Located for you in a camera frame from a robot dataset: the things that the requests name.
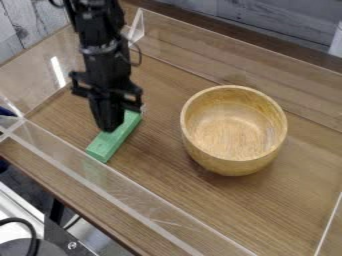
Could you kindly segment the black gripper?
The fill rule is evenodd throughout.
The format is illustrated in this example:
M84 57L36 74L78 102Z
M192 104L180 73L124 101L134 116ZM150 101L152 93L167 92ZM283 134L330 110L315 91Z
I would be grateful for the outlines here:
M128 41L122 39L106 48L80 48L86 70L71 71L72 93L88 97L90 107L102 131L114 131L124 122L124 109L140 112L143 89L131 81Z

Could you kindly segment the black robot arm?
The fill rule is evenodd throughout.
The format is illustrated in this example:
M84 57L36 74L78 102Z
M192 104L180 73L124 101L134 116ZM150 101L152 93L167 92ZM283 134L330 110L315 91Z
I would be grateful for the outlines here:
M118 0L63 0L86 70L71 71L72 93L86 97L99 129L114 132L127 110L140 112L143 89L131 80L134 63L122 30L124 12Z

